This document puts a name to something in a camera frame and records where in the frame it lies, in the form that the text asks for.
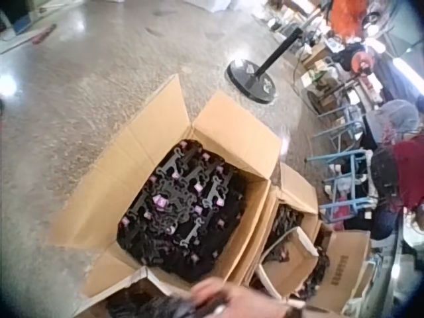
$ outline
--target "polished floor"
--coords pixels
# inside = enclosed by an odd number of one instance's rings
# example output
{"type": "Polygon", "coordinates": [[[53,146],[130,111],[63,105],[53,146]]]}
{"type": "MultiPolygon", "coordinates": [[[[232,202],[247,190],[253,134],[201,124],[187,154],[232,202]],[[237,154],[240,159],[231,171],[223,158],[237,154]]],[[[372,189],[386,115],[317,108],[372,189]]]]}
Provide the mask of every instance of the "polished floor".
{"type": "Polygon", "coordinates": [[[293,56],[269,71],[279,93],[272,105],[249,101],[224,77],[232,59],[261,63],[278,45],[250,15],[126,0],[92,1],[49,19],[58,28],[42,44],[0,56],[0,74],[18,89],[1,124],[1,275],[2,297],[19,317],[71,317],[78,309],[97,253],[47,246],[49,222],[108,140],[172,74],[180,75],[191,118],[222,89],[284,140],[282,160],[319,185],[321,173],[303,159],[327,146],[308,139],[323,124],[291,88],[293,56]]]}

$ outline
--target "pink tag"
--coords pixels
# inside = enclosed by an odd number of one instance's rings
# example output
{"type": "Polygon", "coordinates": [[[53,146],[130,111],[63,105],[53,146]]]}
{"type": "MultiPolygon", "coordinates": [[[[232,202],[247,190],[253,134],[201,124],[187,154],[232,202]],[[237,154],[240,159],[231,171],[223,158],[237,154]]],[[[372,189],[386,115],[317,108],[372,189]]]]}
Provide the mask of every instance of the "pink tag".
{"type": "Polygon", "coordinates": [[[201,192],[201,190],[203,190],[203,187],[201,186],[200,183],[196,183],[194,185],[194,188],[196,189],[197,192],[201,192]]]}
{"type": "Polygon", "coordinates": [[[162,198],[162,197],[160,196],[160,194],[155,195],[155,196],[153,197],[153,202],[154,202],[154,204],[157,204],[157,202],[159,201],[159,199],[160,199],[160,198],[162,198]]]}
{"type": "Polygon", "coordinates": [[[173,235],[173,234],[175,233],[175,231],[176,231],[176,228],[175,228],[175,227],[168,227],[168,228],[166,229],[166,232],[167,232],[169,235],[173,235]]]}
{"type": "Polygon", "coordinates": [[[159,207],[165,207],[166,204],[168,204],[168,200],[165,199],[164,197],[160,197],[160,199],[157,202],[157,206],[159,206],[159,207]]]}
{"type": "Polygon", "coordinates": [[[191,259],[193,260],[193,262],[197,263],[197,262],[199,262],[200,258],[196,254],[192,254],[191,259]]]}
{"type": "Polygon", "coordinates": [[[124,226],[127,226],[128,224],[130,224],[130,220],[128,220],[126,217],[123,217],[121,219],[121,222],[124,226]]]}
{"type": "Polygon", "coordinates": [[[224,200],[222,200],[221,198],[219,198],[219,199],[217,200],[217,205],[219,205],[220,207],[223,207],[223,206],[224,206],[224,204],[225,204],[225,201],[224,201],[224,200]]]}
{"type": "Polygon", "coordinates": [[[197,214],[201,214],[201,212],[203,211],[203,208],[202,208],[202,207],[200,207],[200,206],[198,206],[198,205],[196,205],[196,206],[194,207],[194,211],[195,211],[197,214]]]}
{"type": "Polygon", "coordinates": [[[144,212],[143,215],[146,219],[151,220],[152,219],[152,214],[149,211],[144,212]]]}

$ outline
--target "person's hand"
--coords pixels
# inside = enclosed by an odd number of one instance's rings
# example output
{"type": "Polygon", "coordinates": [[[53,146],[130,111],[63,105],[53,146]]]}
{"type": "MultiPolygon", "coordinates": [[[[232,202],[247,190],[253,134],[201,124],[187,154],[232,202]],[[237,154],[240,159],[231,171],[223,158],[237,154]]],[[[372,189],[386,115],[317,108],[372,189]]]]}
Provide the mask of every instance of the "person's hand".
{"type": "Polygon", "coordinates": [[[196,307],[201,307],[220,293],[227,298],[227,308],[219,318],[284,318],[289,309],[287,305],[272,298],[225,283],[219,278],[209,278],[194,286],[191,300],[196,307]]]}

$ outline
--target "floor stain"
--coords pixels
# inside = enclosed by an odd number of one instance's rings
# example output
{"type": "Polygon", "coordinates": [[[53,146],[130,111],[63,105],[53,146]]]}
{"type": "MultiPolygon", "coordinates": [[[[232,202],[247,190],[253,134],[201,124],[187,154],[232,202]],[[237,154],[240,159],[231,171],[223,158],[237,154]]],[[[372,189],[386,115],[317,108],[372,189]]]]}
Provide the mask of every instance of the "floor stain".
{"type": "Polygon", "coordinates": [[[147,32],[149,32],[151,35],[157,36],[158,38],[162,38],[164,36],[163,33],[153,30],[152,28],[145,28],[147,32]]]}
{"type": "Polygon", "coordinates": [[[166,17],[167,15],[173,15],[174,13],[177,13],[175,10],[156,10],[153,12],[153,15],[156,17],[166,17]]]}
{"type": "Polygon", "coordinates": [[[205,36],[208,40],[211,41],[219,41],[220,39],[222,39],[225,36],[225,33],[223,32],[206,32],[205,36]]]}

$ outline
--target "cardboard box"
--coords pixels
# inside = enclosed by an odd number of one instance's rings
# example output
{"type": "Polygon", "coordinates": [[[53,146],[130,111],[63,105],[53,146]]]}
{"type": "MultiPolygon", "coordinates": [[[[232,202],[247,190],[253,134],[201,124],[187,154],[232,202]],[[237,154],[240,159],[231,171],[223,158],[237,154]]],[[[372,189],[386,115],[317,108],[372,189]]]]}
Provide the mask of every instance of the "cardboard box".
{"type": "Polygon", "coordinates": [[[172,291],[161,284],[160,280],[144,266],[133,275],[83,302],[78,308],[75,318],[110,318],[106,308],[107,300],[126,288],[146,292],[153,297],[172,294],[172,291]]]}
{"type": "MultiPolygon", "coordinates": [[[[122,128],[52,223],[50,242],[103,250],[84,286],[95,296],[140,268],[116,243],[117,225],[155,167],[182,139],[199,141],[246,176],[246,209],[211,275],[227,280],[259,221],[281,140],[224,93],[216,93],[191,124],[178,76],[122,128]]],[[[176,276],[156,270],[163,284],[188,290],[176,276]]]]}
{"type": "Polygon", "coordinates": [[[311,305],[341,313],[360,285],[369,244],[369,232],[332,233],[326,251],[330,266],[325,272],[317,295],[309,302],[311,305]]]}
{"type": "Polygon", "coordinates": [[[238,263],[235,271],[237,274],[231,275],[232,282],[249,286],[271,233],[279,204],[290,205],[303,213],[301,228],[311,242],[315,241],[319,230],[315,188],[299,173],[283,163],[281,163],[281,185],[281,188],[272,187],[269,191],[246,252],[238,263]]]}
{"type": "Polygon", "coordinates": [[[306,281],[317,265],[318,252],[300,227],[293,229],[286,243],[290,261],[262,263],[273,249],[273,244],[261,256],[256,275],[266,290],[275,298],[288,297],[306,281]]]}

